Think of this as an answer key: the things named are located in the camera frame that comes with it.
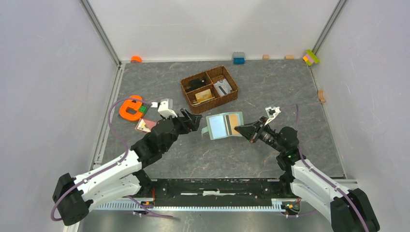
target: gray mat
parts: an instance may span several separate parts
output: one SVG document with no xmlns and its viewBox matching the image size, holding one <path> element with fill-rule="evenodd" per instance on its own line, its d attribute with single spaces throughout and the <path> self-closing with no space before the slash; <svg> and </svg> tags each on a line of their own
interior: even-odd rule
<svg viewBox="0 0 410 232">
<path fill-rule="evenodd" d="M 283 107 L 293 102 L 300 105 L 298 137 L 301 150 L 325 174 L 343 176 L 335 145 L 319 103 L 310 70 L 302 60 L 249 60 L 244 65 L 231 61 L 165 62 L 127 64 L 118 99 L 140 95 L 147 101 L 164 98 L 174 100 L 174 110 L 189 108 L 180 87 L 180 80 L 224 65 L 239 87 L 238 99 L 202 115 L 242 111 L 245 123 L 265 116 L 265 107 Z M 116 108 L 113 125 L 120 135 L 134 144 L 144 134 L 135 130 L 136 123 L 122 119 Z M 145 118 L 159 120 L 155 108 Z M 280 130 L 294 127 L 295 108 L 283 111 L 270 123 Z M 206 126 L 202 120 L 200 129 Z M 103 163 L 124 152 L 122 143 L 110 133 Z M 222 178 L 279 177 L 283 171 L 276 163 L 278 152 L 261 141 L 250 144 L 241 137 L 211 141 L 209 135 L 193 132 L 179 136 L 171 149 L 159 161 L 145 168 L 151 178 Z"/>
</svg>

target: green lego brick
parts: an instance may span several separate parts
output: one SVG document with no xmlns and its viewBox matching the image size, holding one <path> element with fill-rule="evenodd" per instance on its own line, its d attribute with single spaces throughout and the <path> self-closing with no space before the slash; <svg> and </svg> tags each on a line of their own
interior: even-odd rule
<svg viewBox="0 0 410 232">
<path fill-rule="evenodd" d="M 317 56 L 315 56 L 315 54 L 311 50 L 306 50 L 306 53 L 308 53 L 309 56 L 312 57 L 312 59 L 313 59 L 313 61 L 315 61 L 315 63 L 320 62 L 319 58 Z"/>
<path fill-rule="evenodd" d="M 143 106 L 143 105 L 140 106 L 140 108 L 138 109 L 139 112 L 144 113 L 144 114 L 147 112 L 147 110 L 148 110 L 148 108 L 146 106 Z"/>
</svg>

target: cable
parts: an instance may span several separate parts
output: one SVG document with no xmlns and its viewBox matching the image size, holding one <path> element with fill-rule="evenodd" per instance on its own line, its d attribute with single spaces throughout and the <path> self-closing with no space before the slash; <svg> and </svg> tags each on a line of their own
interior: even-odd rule
<svg viewBox="0 0 410 232">
<path fill-rule="evenodd" d="M 297 130 L 297 126 L 299 123 L 299 105 L 297 103 L 293 103 L 290 105 L 285 106 L 283 109 L 286 109 L 292 105 L 296 105 L 296 125 L 295 125 L 295 129 Z M 350 204 L 350 206 L 352 207 L 353 211 L 356 213 L 357 217 L 359 218 L 360 222 L 362 223 L 363 228 L 365 229 L 365 232 L 369 232 L 369 229 L 365 223 L 365 220 L 363 219 L 362 215 L 360 214 L 359 210 L 357 209 L 357 207 L 354 205 L 354 203 L 351 201 L 351 199 L 340 189 L 338 188 L 335 184 L 333 184 L 331 181 L 329 181 L 326 177 L 324 177 L 322 174 L 320 174 L 319 172 L 317 172 L 315 169 L 313 169 L 303 158 L 302 153 L 300 152 L 300 147 L 297 146 L 298 148 L 298 152 L 299 152 L 299 156 L 300 159 L 302 160 L 303 164 L 309 169 L 311 170 L 314 174 L 316 174 L 318 177 L 320 177 L 320 179 L 322 179 L 323 181 L 325 181 L 327 184 L 329 184 L 330 186 L 332 186 L 334 189 L 336 189 L 339 193 L 341 193 L 343 195 L 344 198 L 346 198 L 346 200 L 348 201 L 348 203 Z M 310 213 L 315 212 L 311 211 L 309 213 L 303 214 L 303 215 L 299 215 L 299 216 L 305 216 L 308 215 Z"/>
<path fill-rule="evenodd" d="M 294 213 L 297 213 L 297 214 L 300 213 L 300 211 L 302 210 L 302 203 L 300 202 L 300 200 L 301 200 L 301 198 L 298 197 L 296 203 L 292 203 L 292 207 L 289 207 L 288 210 L 290 210 Z M 294 206 L 297 206 L 298 204 L 299 204 L 298 210 L 295 210 Z"/>
<path fill-rule="evenodd" d="M 147 104 L 147 105 L 151 105 L 151 102 L 148 102 L 148 101 L 146 102 L 146 101 L 143 101 L 143 100 L 140 100 L 140 99 L 136 99 L 136 98 L 124 98 L 124 99 L 121 99 L 121 100 L 118 100 L 117 102 L 115 102 L 115 103 L 110 107 L 110 109 L 108 110 L 108 126 L 109 126 L 110 130 L 113 132 L 113 134 L 124 144 L 124 147 L 125 147 L 125 154 L 124 154 L 124 156 L 118 161 L 119 163 L 121 163 L 123 160 L 125 160 L 125 158 L 126 158 L 127 155 L 128 155 L 128 150 L 129 150 L 130 148 L 128 147 L 127 142 L 117 133 L 117 130 L 116 130 L 116 129 L 113 127 L 113 125 L 111 124 L 111 112 L 113 111 L 114 107 L 115 107 L 117 104 L 119 104 L 120 102 L 126 101 L 126 100 L 133 100 L 133 101 L 142 102 L 142 103 Z M 113 163 L 113 164 L 111 164 L 111 165 L 109 165 L 109 166 L 107 166 L 107 167 L 105 167 L 105 168 L 99 170 L 98 172 L 93 173 L 93 174 L 90 175 L 89 177 L 85 178 L 84 180 L 81 180 L 80 182 L 78 182 L 77 184 L 75 184 L 74 186 L 72 186 L 71 188 L 69 188 L 67 191 L 65 191 L 65 192 L 62 194 L 62 196 L 56 201 L 56 203 L 55 203 L 54 206 L 53 206 L 53 209 L 51 210 L 51 220 L 53 220 L 53 221 L 61 221 L 61 220 L 62 220 L 62 218 L 56 218 L 56 217 L 54 217 L 54 213 L 56 212 L 56 209 L 57 209 L 58 205 L 61 203 L 61 201 L 62 201 L 70 192 L 72 192 L 74 189 L 76 189 L 76 188 L 79 187 L 80 185 L 82 185 L 82 184 L 88 182 L 90 179 L 94 178 L 95 176 L 97 176 L 97 175 L 99 175 L 99 174 L 101 174 L 101 173 L 103 173 L 103 172 L 105 172 L 105 171 L 107 171 L 107 170 L 110 170 L 111 168 L 113 168 L 113 167 L 115 167 L 115 166 L 117 166 L 117 165 L 118 165 L 117 163 Z"/>
<path fill-rule="evenodd" d="M 149 213 L 152 214 L 152 215 L 142 214 L 142 216 L 145 216 L 145 217 L 154 217 L 154 218 L 174 218 L 174 217 L 171 216 L 171 215 L 161 215 L 161 214 L 154 213 L 153 211 L 147 209 L 143 204 L 139 203 L 139 202 L 138 202 L 136 199 L 134 199 L 134 197 L 132 197 L 132 196 L 126 196 L 126 198 L 131 199 L 133 202 L 137 203 L 137 205 L 138 205 L 139 207 L 143 208 L 145 211 L 147 211 L 147 212 L 149 212 Z"/>
</svg>

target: white wall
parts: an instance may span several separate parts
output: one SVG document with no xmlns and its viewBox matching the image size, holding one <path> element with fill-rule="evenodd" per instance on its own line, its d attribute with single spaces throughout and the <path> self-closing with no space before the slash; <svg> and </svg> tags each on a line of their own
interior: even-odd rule
<svg viewBox="0 0 410 232">
<path fill-rule="evenodd" d="M 121 60 L 302 57 L 337 0 L 90 0 Z"/>
<path fill-rule="evenodd" d="M 89 168 L 116 67 L 77 0 L 2 1 L 0 19 L 0 231 L 62 231 L 54 187 Z"/>
<path fill-rule="evenodd" d="M 409 11 L 408 0 L 348 1 L 313 68 L 346 170 L 382 232 L 410 226 Z"/>
</svg>

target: orange block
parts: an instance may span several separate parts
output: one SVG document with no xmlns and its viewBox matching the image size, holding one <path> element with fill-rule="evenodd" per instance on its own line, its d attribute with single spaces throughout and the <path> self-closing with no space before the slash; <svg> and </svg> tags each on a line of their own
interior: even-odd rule
<svg viewBox="0 0 410 232">
<path fill-rule="evenodd" d="M 130 96 L 130 98 L 142 100 L 142 98 L 138 95 L 132 95 Z M 121 108 L 119 109 L 119 115 L 121 115 L 121 117 L 131 122 L 138 121 L 144 115 L 144 113 L 138 111 L 138 109 L 141 106 L 142 102 L 140 101 L 125 100 Z M 136 113 L 129 113 L 128 111 L 131 109 L 134 110 Z"/>
</svg>

